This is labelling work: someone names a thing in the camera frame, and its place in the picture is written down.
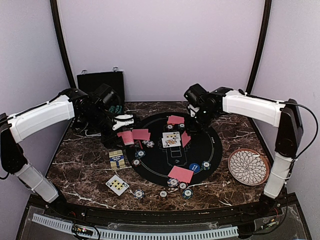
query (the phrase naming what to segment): black playing mat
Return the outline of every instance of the black playing mat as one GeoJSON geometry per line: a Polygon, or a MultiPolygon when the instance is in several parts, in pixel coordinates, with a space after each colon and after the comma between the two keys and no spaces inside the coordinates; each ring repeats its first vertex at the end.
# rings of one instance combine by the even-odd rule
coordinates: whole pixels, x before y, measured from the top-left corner
{"type": "Polygon", "coordinates": [[[154,142],[153,148],[142,145],[145,156],[140,158],[139,166],[132,165],[132,161],[136,159],[135,153],[139,150],[128,146],[126,148],[127,158],[132,168],[143,178],[148,181],[168,186],[168,174],[173,166],[189,169],[191,164],[202,166],[203,161],[211,163],[209,170],[200,169],[193,174],[190,185],[198,184],[208,178],[219,166],[222,159],[222,143],[217,132],[209,127],[201,133],[191,136],[191,141],[183,148],[182,146],[163,148],[162,137],[163,132],[180,132],[178,125],[170,131],[167,129],[168,116],[175,115],[187,117],[185,113],[165,112],[147,117],[141,121],[142,129],[149,129],[151,133],[150,140],[154,142]]]}

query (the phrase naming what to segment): marble table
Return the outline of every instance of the marble table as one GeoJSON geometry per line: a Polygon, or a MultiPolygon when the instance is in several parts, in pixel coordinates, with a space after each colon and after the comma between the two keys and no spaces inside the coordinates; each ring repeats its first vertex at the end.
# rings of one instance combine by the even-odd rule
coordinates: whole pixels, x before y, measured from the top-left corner
{"type": "MultiPolygon", "coordinates": [[[[141,119],[165,113],[186,113],[186,102],[127,102],[125,110],[141,119]]],[[[78,129],[67,130],[48,170],[47,177],[56,184],[69,203],[99,208],[136,211],[184,211],[236,206],[259,200],[265,184],[241,184],[228,169],[228,158],[240,148],[252,149],[266,159],[259,139],[246,117],[229,114],[212,123],[223,145],[223,155],[218,169],[205,181],[190,186],[193,198],[185,200],[181,190],[163,187],[138,175],[130,166],[124,151],[126,167],[111,169],[108,152],[98,136],[85,136],[78,129]],[[116,195],[105,183],[114,175],[130,185],[121,196],[116,195]],[[145,197],[137,200],[136,189],[145,197]],[[168,198],[160,198],[160,191],[167,191],[168,198]]]]}

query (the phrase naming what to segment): plate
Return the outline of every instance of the plate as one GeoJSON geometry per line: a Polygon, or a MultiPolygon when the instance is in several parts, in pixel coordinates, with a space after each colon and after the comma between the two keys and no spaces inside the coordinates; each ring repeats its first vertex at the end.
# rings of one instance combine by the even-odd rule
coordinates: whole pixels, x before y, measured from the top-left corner
{"type": "Polygon", "coordinates": [[[236,180],[249,186],[263,184],[270,171],[268,161],[258,152],[247,148],[234,151],[229,157],[228,167],[236,180]]]}

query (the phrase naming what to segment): wall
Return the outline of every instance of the wall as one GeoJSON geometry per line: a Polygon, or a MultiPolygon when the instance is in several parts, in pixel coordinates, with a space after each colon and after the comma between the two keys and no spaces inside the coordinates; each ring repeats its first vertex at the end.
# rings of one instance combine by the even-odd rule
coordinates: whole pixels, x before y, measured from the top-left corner
{"type": "MultiPolygon", "coordinates": [[[[253,94],[273,99],[296,99],[320,119],[320,1],[275,0],[272,3],[265,48],[253,94]]],[[[312,139],[315,123],[301,110],[304,136],[301,148],[312,139]]],[[[276,130],[258,122],[271,150],[276,130]]],[[[288,184],[296,192],[312,239],[320,239],[320,138],[295,164],[288,184]]]]}
{"type": "MultiPolygon", "coordinates": [[[[0,1],[0,113],[17,113],[68,88],[52,21],[50,1],[0,1]]],[[[45,174],[66,123],[21,143],[31,163],[45,174]]],[[[5,172],[0,167],[0,176],[5,172]]],[[[10,175],[0,182],[1,239],[16,239],[30,192],[10,175]]]]}
{"type": "Polygon", "coordinates": [[[59,0],[73,75],[125,71],[128,101],[246,88],[264,0],[59,0]]]}

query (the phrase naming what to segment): white grille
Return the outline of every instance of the white grille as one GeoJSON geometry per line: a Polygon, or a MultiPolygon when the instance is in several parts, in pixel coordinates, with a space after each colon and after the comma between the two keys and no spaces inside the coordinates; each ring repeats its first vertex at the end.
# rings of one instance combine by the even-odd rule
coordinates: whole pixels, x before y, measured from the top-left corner
{"type": "MultiPolygon", "coordinates": [[[[67,234],[72,234],[71,229],[73,224],[70,221],[58,220],[36,213],[33,214],[32,221],[51,229],[55,229],[67,234]]],[[[91,239],[98,239],[98,234],[94,228],[87,226],[86,228],[93,231],[91,239]]],[[[99,227],[97,227],[97,229],[100,232],[101,240],[216,240],[237,237],[239,235],[237,231],[238,227],[236,226],[206,231],[178,233],[127,232],[107,230],[99,227]]]]}

